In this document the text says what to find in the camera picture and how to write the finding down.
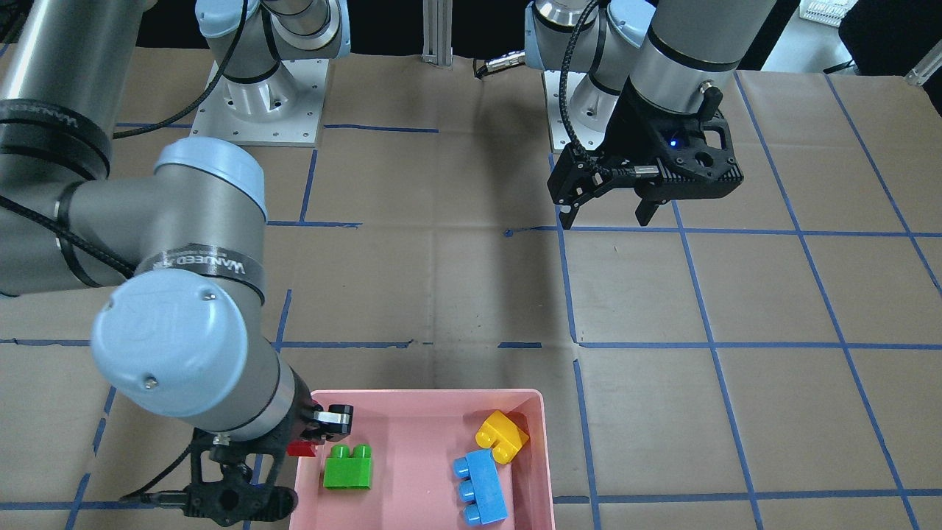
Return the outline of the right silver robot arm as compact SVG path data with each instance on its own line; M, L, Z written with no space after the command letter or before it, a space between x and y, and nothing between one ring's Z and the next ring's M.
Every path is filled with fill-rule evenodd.
M142 409L217 442L337 442L262 336L263 171L216 138L110 179L144 1L36 1L2 82L2 294L114 286L92 325L100 373Z

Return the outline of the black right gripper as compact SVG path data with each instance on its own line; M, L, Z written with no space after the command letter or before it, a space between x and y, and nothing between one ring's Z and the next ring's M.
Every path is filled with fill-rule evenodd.
M243 426L243 453L283 457L294 439L313 440L317 446L324 437L348 437L353 429L354 407L334 403L326 409L310 395L275 396L255 418Z

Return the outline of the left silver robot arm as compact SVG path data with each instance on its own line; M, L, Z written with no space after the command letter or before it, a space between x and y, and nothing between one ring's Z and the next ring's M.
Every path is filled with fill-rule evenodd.
M559 221L632 188L646 226L660 205L743 183L723 89L773 1L531 1L525 62L558 71L566 138L548 178Z

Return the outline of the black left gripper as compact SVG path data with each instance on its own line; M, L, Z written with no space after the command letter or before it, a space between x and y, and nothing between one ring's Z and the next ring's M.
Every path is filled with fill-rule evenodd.
M641 177L634 191L640 196L635 216L649 226L657 209L673 200L723 198L726 194L726 148L710 147L704 131L726 140L726 121L719 114L723 93L712 82L694 91L694 111L660 110L640 96L630 80L618 97L603 135L603 158L627 160L634 166L657 166L657 177ZM558 219L569 230L589 194L559 198Z

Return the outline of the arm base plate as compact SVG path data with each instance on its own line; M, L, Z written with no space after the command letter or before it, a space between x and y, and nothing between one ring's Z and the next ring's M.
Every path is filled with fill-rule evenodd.
M551 152L562 153L570 141L559 107L559 71L544 71L546 113L550 134ZM603 142L618 95L606 93L592 83L586 74L568 74L567 111L576 137L588 151L597 149Z
M330 61L289 60L268 79L240 84L222 78L199 106L194 137L221 138L239 146L314 148Z

